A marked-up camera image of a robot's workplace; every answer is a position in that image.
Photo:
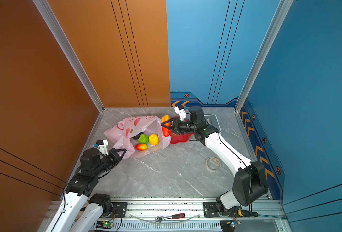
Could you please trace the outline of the yellow lemon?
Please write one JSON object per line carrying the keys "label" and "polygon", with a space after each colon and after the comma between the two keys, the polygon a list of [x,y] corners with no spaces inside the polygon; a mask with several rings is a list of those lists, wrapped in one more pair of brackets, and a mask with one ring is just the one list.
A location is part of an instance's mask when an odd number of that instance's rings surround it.
{"label": "yellow lemon", "polygon": [[148,137],[148,142],[151,146],[156,146],[159,144],[159,137],[156,134],[152,134]]}

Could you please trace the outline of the green bumpy fruit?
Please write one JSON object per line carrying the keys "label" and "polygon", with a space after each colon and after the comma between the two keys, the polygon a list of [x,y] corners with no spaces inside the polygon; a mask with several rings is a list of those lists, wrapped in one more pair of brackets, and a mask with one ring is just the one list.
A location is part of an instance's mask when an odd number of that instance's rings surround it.
{"label": "green bumpy fruit", "polygon": [[149,137],[146,134],[141,134],[138,139],[139,144],[148,144]]}

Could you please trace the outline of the red yellow mango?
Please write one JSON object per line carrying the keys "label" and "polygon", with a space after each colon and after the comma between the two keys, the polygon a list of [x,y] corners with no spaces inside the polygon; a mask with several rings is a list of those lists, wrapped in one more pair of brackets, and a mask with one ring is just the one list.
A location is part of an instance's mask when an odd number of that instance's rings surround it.
{"label": "red yellow mango", "polygon": [[137,144],[135,146],[136,150],[138,151],[145,151],[148,149],[148,145],[147,144]]}

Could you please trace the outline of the pink plastic bag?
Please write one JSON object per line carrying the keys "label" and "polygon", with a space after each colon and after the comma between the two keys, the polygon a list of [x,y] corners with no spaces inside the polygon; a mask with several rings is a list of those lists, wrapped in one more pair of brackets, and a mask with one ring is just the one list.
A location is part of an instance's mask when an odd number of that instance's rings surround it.
{"label": "pink plastic bag", "polygon": [[[159,143],[152,145],[147,143],[148,148],[140,151],[135,147],[139,144],[136,136],[145,134],[157,135]],[[124,158],[140,158],[160,149],[165,149],[171,144],[171,137],[164,136],[161,126],[161,118],[157,116],[129,117],[119,121],[115,126],[107,129],[104,135],[114,144],[115,149],[126,149]]]}

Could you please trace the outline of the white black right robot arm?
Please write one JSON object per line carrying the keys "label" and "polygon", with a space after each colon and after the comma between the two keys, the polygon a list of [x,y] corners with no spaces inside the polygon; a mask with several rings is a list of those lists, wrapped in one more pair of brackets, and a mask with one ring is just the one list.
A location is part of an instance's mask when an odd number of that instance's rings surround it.
{"label": "white black right robot arm", "polygon": [[208,121],[186,121],[175,117],[162,122],[161,126],[177,135],[193,133],[196,140],[212,150],[230,169],[234,175],[233,187],[216,199],[216,209],[221,216],[229,215],[236,206],[250,206],[268,193],[264,165],[239,153]]}

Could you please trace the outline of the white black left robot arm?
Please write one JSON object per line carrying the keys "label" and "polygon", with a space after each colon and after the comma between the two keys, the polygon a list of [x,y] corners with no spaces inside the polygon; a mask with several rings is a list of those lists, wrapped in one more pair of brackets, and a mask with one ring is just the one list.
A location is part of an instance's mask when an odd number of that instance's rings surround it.
{"label": "white black left robot arm", "polygon": [[90,148],[83,153],[81,172],[68,182],[60,207],[46,229],[48,232],[88,232],[100,217],[116,217],[109,195],[91,194],[99,178],[114,169],[126,151],[113,148],[102,154],[99,149]]}

